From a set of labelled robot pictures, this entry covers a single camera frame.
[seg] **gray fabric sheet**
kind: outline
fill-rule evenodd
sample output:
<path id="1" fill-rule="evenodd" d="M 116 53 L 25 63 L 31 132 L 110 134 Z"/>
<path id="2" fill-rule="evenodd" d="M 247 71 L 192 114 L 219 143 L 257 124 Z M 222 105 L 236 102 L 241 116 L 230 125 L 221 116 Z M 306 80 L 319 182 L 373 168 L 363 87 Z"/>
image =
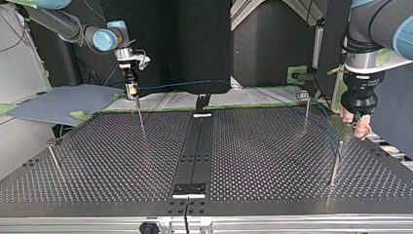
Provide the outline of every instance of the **gray fabric sheet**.
<path id="1" fill-rule="evenodd" d="M 46 123 L 77 126 L 82 123 L 70 115 L 83 111 L 91 115 L 109 105 L 122 91 L 119 89 L 80 85 L 54 88 L 8 113 L 11 117 Z"/>
<path id="2" fill-rule="evenodd" d="M 296 102 L 295 87 L 277 87 L 277 88 L 260 88 L 260 92 L 285 102 Z M 143 97 L 141 108 L 143 110 L 159 111 L 163 109 L 187 109 L 195 108 L 198 96 L 188 93 L 166 93 L 153 94 Z M 232 105 L 259 105 L 281 103 L 281 101 L 266 97 L 255 89 L 230 90 L 224 95 L 212 95 L 209 106 L 232 106 Z M 128 111 L 134 110 L 135 103 L 125 99 L 119 99 L 113 102 L 104 111 Z"/>

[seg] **black cable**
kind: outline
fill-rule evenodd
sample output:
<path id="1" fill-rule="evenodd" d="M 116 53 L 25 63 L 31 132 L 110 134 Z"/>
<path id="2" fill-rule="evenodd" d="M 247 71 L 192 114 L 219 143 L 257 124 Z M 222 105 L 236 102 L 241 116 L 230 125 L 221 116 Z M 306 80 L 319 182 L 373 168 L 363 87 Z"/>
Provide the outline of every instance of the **black cable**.
<path id="1" fill-rule="evenodd" d="M 25 36 L 25 30 L 23 31 L 23 34 L 21 35 L 21 37 L 19 38 L 19 40 L 17 41 L 17 43 L 15 43 L 13 46 L 10 46 L 10 47 L 8 47 L 8 48 L 5 48 L 5 49 L 0 50 L 0 53 L 9 51 L 9 50 L 11 50 L 12 48 L 18 46 L 18 45 L 22 42 L 22 40 L 24 39 L 24 36 Z"/>
<path id="2" fill-rule="evenodd" d="M 314 0 L 311 0 L 310 5 L 309 5 L 309 10 L 307 11 L 307 17 L 306 17 L 306 43 L 307 43 L 307 49 L 306 49 L 306 61 L 311 64 L 311 58 L 309 56 L 309 51 L 310 51 L 310 39 L 309 39 L 309 34 L 310 34 L 310 27 L 309 27 L 309 19 L 310 19 L 310 12 L 311 8 L 313 7 Z M 314 80 L 316 81 L 317 86 L 319 87 L 319 91 L 325 98 L 325 102 L 327 102 L 328 107 L 331 109 L 331 103 L 328 102 L 327 100 L 327 95 L 325 92 L 322 91 L 321 85 L 319 84 L 319 79 L 317 78 L 317 75 L 313 73 Z"/>
<path id="3" fill-rule="evenodd" d="M 350 26 L 347 25 L 344 35 L 340 38 L 340 46 L 344 51 L 351 54 L 366 54 L 383 49 L 382 46 L 374 42 L 359 42 L 358 40 L 355 40 L 350 35 L 349 27 Z"/>
<path id="4" fill-rule="evenodd" d="M 90 73 L 90 71 L 89 70 L 87 70 L 88 71 L 88 85 L 90 85 L 90 83 L 91 83 L 91 81 L 92 81 L 92 76 L 91 76 L 91 73 Z"/>
<path id="5" fill-rule="evenodd" d="M 185 208 L 185 215 L 183 217 L 183 220 L 185 221 L 185 229 L 186 229 L 186 234 L 190 234 L 191 230 L 189 229 L 189 222 L 188 222 L 188 201 L 186 203 L 186 208 Z"/>
<path id="6" fill-rule="evenodd" d="M 100 79 L 100 77 L 97 75 L 97 73 L 94 71 L 94 69 L 91 66 L 89 66 L 87 63 L 85 63 L 79 58 L 76 58 L 76 60 L 83 66 L 83 68 L 85 68 L 89 72 L 90 75 L 91 74 L 93 75 L 90 77 L 92 77 L 92 79 L 94 79 L 98 85 L 102 85 L 102 80 Z"/>
<path id="7" fill-rule="evenodd" d="M 388 0 L 385 4 L 383 4 L 373 15 L 373 17 L 370 19 L 370 22 L 368 23 L 368 36 L 370 38 L 373 38 L 371 36 L 371 27 L 373 26 L 373 22 L 374 20 L 376 20 L 377 16 L 379 16 L 379 13 L 383 11 L 383 9 L 385 7 L 387 7 L 387 5 L 389 5 L 391 2 L 393 2 L 393 0 Z"/>

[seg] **thin metal rod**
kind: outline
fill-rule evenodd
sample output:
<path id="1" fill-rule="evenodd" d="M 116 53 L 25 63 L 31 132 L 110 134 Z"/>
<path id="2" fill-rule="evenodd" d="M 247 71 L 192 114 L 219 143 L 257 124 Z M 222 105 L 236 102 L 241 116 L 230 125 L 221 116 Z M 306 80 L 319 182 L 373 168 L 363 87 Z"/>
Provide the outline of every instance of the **thin metal rod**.
<path id="1" fill-rule="evenodd" d="M 57 157 L 56 157 L 56 155 L 55 155 L 55 152 L 53 151 L 53 148 L 52 148 L 51 146 L 48 146 L 48 148 L 49 148 L 49 152 L 50 152 L 51 155 L 52 155 L 53 161 L 55 162 L 56 167 L 57 167 L 58 171 L 60 172 L 61 177 L 62 177 L 63 180 L 64 180 L 63 171 L 62 171 L 61 168 L 60 168 L 60 164 L 58 163 L 58 160 L 57 160 Z"/>
<path id="2" fill-rule="evenodd" d="M 336 180 L 338 169 L 339 169 L 339 166 L 340 166 L 340 155 L 343 152 L 343 146 L 344 146 L 344 142 L 343 142 L 343 140 L 340 140 L 339 146 L 338 146 L 338 151 L 337 151 L 337 153 L 335 155 L 335 159 L 334 159 L 333 172 L 331 174 L 331 180 L 330 180 L 330 186 L 331 187 L 335 186 L 335 180 Z"/>
<path id="3" fill-rule="evenodd" d="M 311 100 L 310 100 L 310 99 L 308 99 L 308 100 L 307 100 L 306 118 L 308 118 L 308 117 L 309 117 L 309 112 L 310 112 L 310 103 L 311 103 Z"/>

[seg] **wire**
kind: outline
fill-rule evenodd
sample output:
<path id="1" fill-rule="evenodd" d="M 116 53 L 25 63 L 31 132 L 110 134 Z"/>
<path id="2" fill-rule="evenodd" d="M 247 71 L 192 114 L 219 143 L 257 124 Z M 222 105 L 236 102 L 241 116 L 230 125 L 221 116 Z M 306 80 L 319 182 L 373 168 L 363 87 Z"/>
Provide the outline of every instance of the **wire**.
<path id="1" fill-rule="evenodd" d="M 315 124 L 317 127 L 321 128 L 324 132 L 328 133 L 329 136 L 330 136 L 330 147 L 331 147 L 332 151 L 333 151 L 334 153 L 338 153 L 338 154 L 339 154 L 339 149 L 338 149 L 338 148 L 339 148 L 339 146 L 338 146 L 338 145 L 339 145 L 339 142 L 338 142 L 338 140 L 336 140 L 337 138 L 336 138 L 336 137 L 334 136 L 334 134 L 333 134 L 333 130 L 332 130 L 332 127 L 331 127 L 330 116 L 328 115 L 328 113 L 326 112 L 326 110 L 323 109 L 323 108 L 319 105 L 318 102 L 316 102 L 316 103 L 317 103 L 318 106 L 322 109 L 322 111 L 324 112 L 325 116 L 327 117 L 328 125 L 330 126 L 330 131 L 328 131 L 325 127 L 323 127 L 322 125 L 320 125 L 319 123 L 317 123 L 317 121 L 313 120 L 312 118 L 307 117 L 307 116 L 306 116 L 304 113 L 302 113 L 301 111 L 298 111 L 295 107 L 289 105 L 287 102 L 285 102 L 285 101 L 283 101 L 283 100 L 281 100 L 281 99 L 279 99 L 279 98 L 272 97 L 272 96 L 269 96 L 269 95 L 267 95 L 267 94 L 264 94 L 263 92 L 261 92 L 260 90 L 258 90 L 258 89 L 256 89 L 256 88 L 254 88 L 254 90 L 256 90 L 258 93 L 260 93 L 261 95 L 263 95 L 263 96 L 265 96 L 265 97 L 267 97 L 267 98 L 271 98 L 271 99 L 274 99 L 274 100 L 277 100 L 277 101 L 282 102 L 285 106 L 287 106 L 287 107 L 289 108 L 289 110 L 291 110 L 291 112 L 293 112 L 294 114 L 298 114 L 298 115 L 300 115 L 300 116 L 303 116 L 304 118 L 306 118 L 306 119 L 310 120 L 311 122 L 313 122 L 313 124 Z"/>
<path id="2" fill-rule="evenodd" d="M 283 82 L 282 82 L 282 88 L 283 89 L 285 89 L 287 92 L 289 92 L 290 94 L 293 94 L 293 95 L 296 95 L 297 96 L 297 93 L 298 93 L 298 89 L 297 88 L 299 88 L 298 86 L 296 86 L 296 85 L 293 85 L 294 86 L 294 88 L 295 88 L 295 93 L 294 92 L 292 92 L 292 91 L 290 91 L 290 90 L 288 90 L 287 88 L 286 88 L 286 82 L 288 81 L 288 79 L 285 79 Z"/>
<path id="3" fill-rule="evenodd" d="M 78 62 L 79 62 L 79 63 L 83 66 L 83 68 L 88 72 L 90 78 L 92 77 L 92 79 L 94 79 L 94 80 L 97 82 L 97 84 L 102 85 L 102 82 L 101 82 L 100 77 L 97 75 L 97 73 L 94 71 L 94 69 L 93 69 L 91 66 L 87 65 L 84 61 L 80 60 L 79 58 L 76 58 L 76 60 L 78 60 Z"/>
<path id="4" fill-rule="evenodd" d="M 119 63 L 116 63 L 115 68 L 113 68 L 112 73 L 110 73 L 109 77 L 106 79 L 106 82 L 104 83 L 104 86 L 107 86 L 107 83 L 109 83 L 110 79 L 112 79 L 113 75 L 115 74 L 116 70 L 118 69 Z"/>
<path id="5" fill-rule="evenodd" d="M 99 16 L 102 20 L 106 21 L 106 18 L 101 15 L 97 10 L 95 10 L 91 5 L 89 5 L 87 0 L 83 0 L 86 4 L 86 6 L 88 6 L 89 9 L 91 9 L 91 11 L 93 11 L 97 16 Z"/>
<path id="6" fill-rule="evenodd" d="M 309 51 L 310 51 L 310 39 L 309 39 L 309 33 L 310 33 L 310 27 L 309 27 L 309 19 L 310 19 L 310 12 L 311 8 L 313 7 L 314 0 L 311 0 L 310 5 L 309 5 L 309 10 L 307 11 L 307 17 L 306 17 L 306 43 L 307 43 L 307 50 L 306 50 L 306 60 L 311 64 L 311 59 L 309 56 Z M 314 80 L 316 81 L 317 86 L 319 87 L 319 91 L 322 93 L 323 96 L 327 97 L 325 92 L 322 90 L 321 85 L 319 84 L 319 79 L 317 78 L 317 75 L 313 73 Z M 325 102 L 327 102 L 328 107 L 331 109 L 331 104 L 328 102 L 327 98 L 325 99 Z"/>
<path id="7" fill-rule="evenodd" d="M 231 85 L 230 83 L 222 80 L 205 80 L 205 81 L 194 81 L 194 82 L 186 82 L 186 83 L 178 83 L 178 84 L 168 84 L 163 86 L 153 86 L 153 87 L 141 87 L 140 90 L 157 90 L 162 88 L 169 88 L 169 87 L 179 87 L 179 86 L 191 86 L 197 84 L 205 84 L 205 83 L 222 83 L 226 85 Z"/>
<path id="8" fill-rule="evenodd" d="M 383 49 L 382 46 L 374 42 L 359 42 L 355 40 L 349 32 L 349 25 L 346 27 L 344 35 L 340 38 L 341 48 L 351 54 L 367 54 Z"/>
<path id="9" fill-rule="evenodd" d="M 0 18 L 10 27 L 10 29 L 12 29 L 12 31 L 18 36 L 18 38 L 20 38 L 20 34 L 12 27 L 12 25 L 9 23 L 9 21 L 1 14 L 0 14 Z M 23 41 L 23 42 L 26 46 L 29 46 L 29 44 L 26 41 Z"/>
<path id="10" fill-rule="evenodd" d="M 0 50 L 0 53 L 9 51 L 9 50 L 11 50 L 12 48 L 18 46 L 18 45 L 20 44 L 20 42 L 23 40 L 24 36 L 25 36 L 25 31 L 24 31 L 23 34 L 20 36 L 20 38 L 19 38 L 19 40 L 17 41 L 17 43 L 15 43 L 13 46 L 10 46 L 10 47 L 8 47 L 8 48 L 5 48 L 5 49 Z"/>
<path id="11" fill-rule="evenodd" d="M 85 32 L 84 32 L 84 30 L 83 30 L 83 25 L 82 25 L 82 23 L 80 22 L 79 18 L 77 18 L 77 17 L 75 17 L 75 16 L 73 16 L 73 15 L 70 15 L 70 14 L 68 14 L 68 13 L 66 13 L 66 12 L 63 12 L 63 13 L 64 13 L 65 15 L 67 15 L 69 18 L 71 18 L 73 21 L 76 22 L 77 26 L 79 27 L 79 34 L 78 34 L 78 36 L 77 36 L 76 38 L 74 38 L 74 39 L 72 39 L 72 38 L 65 38 L 65 37 L 63 37 L 63 36 L 61 36 L 61 35 L 58 35 L 58 36 L 59 36 L 63 41 L 66 41 L 66 42 L 69 42 L 69 43 L 77 43 L 77 44 L 79 45 L 79 47 L 83 47 L 85 41 L 87 41 L 87 40 L 86 40 L 86 37 L 85 37 Z"/>

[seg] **blue cable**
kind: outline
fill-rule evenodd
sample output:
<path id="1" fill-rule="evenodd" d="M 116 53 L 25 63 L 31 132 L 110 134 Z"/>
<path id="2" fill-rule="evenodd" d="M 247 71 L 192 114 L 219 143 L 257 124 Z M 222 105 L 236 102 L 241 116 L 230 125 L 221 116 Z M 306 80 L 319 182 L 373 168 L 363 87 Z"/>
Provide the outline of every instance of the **blue cable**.
<path id="1" fill-rule="evenodd" d="M 205 83 L 222 83 L 222 84 L 226 84 L 226 85 L 231 85 L 230 83 L 228 83 L 228 82 L 226 82 L 226 81 L 222 81 L 222 80 L 205 80 L 205 81 L 194 81 L 194 82 L 185 82 L 185 83 L 177 83 L 177 84 L 168 84 L 168 85 L 163 85 L 163 86 L 141 87 L 141 88 L 139 88 L 139 89 L 140 89 L 140 90 L 157 90 L 157 89 L 162 89 L 162 88 L 180 87 L 180 86 L 190 86 L 190 85 L 205 84 Z M 330 126 L 330 131 L 328 131 L 325 127 L 323 127 L 322 125 L 320 125 L 319 123 L 317 123 L 317 121 L 315 121 L 315 120 L 313 120 L 313 119 L 311 119 L 311 118 L 306 117 L 306 115 L 305 115 L 304 113 L 296 110 L 296 108 L 295 108 L 294 106 L 290 106 L 287 102 L 285 102 L 285 101 L 283 101 L 283 100 L 281 100 L 281 99 L 278 99 L 278 98 L 276 98 L 276 97 L 271 97 L 271 96 L 268 96 L 268 97 L 269 97 L 269 98 L 276 99 L 276 100 L 282 102 L 282 103 L 283 103 L 285 106 L 287 106 L 290 110 L 292 110 L 292 111 L 295 112 L 295 113 L 298 113 L 299 115 L 302 115 L 304 118 L 310 120 L 311 122 L 313 122 L 313 124 L 315 124 L 316 126 L 318 126 L 319 128 L 321 128 L 322 130 L 324 130 L 326 133 L 328 133 L 329 136 L 330 136 L 330 141 L 332 141 L 332 142 L 330 142 L 331 148 L 333 148 L 333 151 L 334 151 L 334 148 L 335 148 L 335 153 L 337 153 L 337 152 L 339 151 L 339 148 L 338 148 L 339 142 L 338 142 L 337 138 L 334 136 L 334 132 L 333 132 L 333 129 L 332 129 L 332 127 L 331 127 L 330 116 L 328 115 L 327 111 L 319 104 L 318 101 L 314 100 L 314 102 L 317 104 L 317 106 L 318 106 L 318 107 L 322 110 L 322 112 L 325 114 L 325 116 L 326 116 L 326 118 L 327 118 L 327 121 L 328 121 L 328 125 Z"/>
<path id="2" fill-rule="evenodd" d="M 221 80 L 205 80 L 205 81 L 193 81 L 193 82 L 186 82 L 186 83 L 178 83 L 178 84 L 168 84 L 163 86 L 153 86 L 153 87 L 141 87 L 140 90 L 157 90 L 162 88 L 169 88 L 169 87 L 179 87 L 179 86 L 189 86 L 189 85 L 197 85 L 197 84 L 204 84 L 204 83 L 223 83 L 226 85 L 231 85 L 226 81 Z"/>
<path id="3" fill-rule="evenodd" d="M 113 68 L 112 73 L 110 73 L 109 77 L 106 79 L 106 82 L 104 83 L 103 86 L 107 86 L 107 84 L 109 83 L 110 79 L 112 79 L 113 75 L 115 74 L 116 70 L 118 69 L 118 63 L 116 63 L 115 68 Z"/>
<path id="4" fill-rule="evenodd" d="M 294 86 L 294 88 L 295 88 L 295 93 L 293 93 L 292 91 L 288 90 L 288 89 L 285 87 L 286 82 L 287 82 L 286 79 L 282 82 L 282 88 L 283 88 L 285 91 L 289 92 L 290 94 L 297 95 L 297 92 L 298 92 L 298 91 L 297 91 L 297 88 L 298 88 L 298 87 L 297 87 L 296 85 L 292 85 L 292 86 Z"/>

